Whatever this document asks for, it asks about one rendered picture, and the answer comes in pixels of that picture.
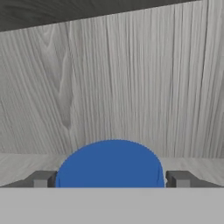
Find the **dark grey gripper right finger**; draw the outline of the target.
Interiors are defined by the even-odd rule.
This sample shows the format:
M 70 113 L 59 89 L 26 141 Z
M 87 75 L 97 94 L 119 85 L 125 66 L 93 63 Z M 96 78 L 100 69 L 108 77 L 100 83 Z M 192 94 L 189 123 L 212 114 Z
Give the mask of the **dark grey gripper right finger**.
M 189 171 L 167 171 L 165 177 L 167 187 L 219 187 L 212 182 L 197 178 Z

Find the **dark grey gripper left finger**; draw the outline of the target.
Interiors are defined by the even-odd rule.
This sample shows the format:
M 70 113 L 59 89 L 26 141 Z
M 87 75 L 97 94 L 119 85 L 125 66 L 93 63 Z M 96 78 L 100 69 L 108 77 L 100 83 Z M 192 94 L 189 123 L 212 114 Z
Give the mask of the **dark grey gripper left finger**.
M 56 171 L 35 171 L 25 179 L 12 182 L 5 187 L 54 187 Z

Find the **blue round lid jar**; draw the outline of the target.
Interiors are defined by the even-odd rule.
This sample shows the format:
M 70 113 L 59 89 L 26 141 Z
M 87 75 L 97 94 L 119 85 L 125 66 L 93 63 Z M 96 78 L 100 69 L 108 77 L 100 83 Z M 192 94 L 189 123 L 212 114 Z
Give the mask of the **blue round lid jar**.
M 165 186 L 158 157 L 140 143 L 105 140 L 81 147 L 59 168 L 56 187 L 147 188 Z

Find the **grey wood cabinet interior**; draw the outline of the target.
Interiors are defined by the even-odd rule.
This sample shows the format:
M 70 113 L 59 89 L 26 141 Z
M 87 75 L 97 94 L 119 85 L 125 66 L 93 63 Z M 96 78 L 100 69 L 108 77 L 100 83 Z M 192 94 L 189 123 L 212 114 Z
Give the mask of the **grey wood cabinet interior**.
M 224 0 L 0 33 L 0 186 L 108 139 L 224 186 Z

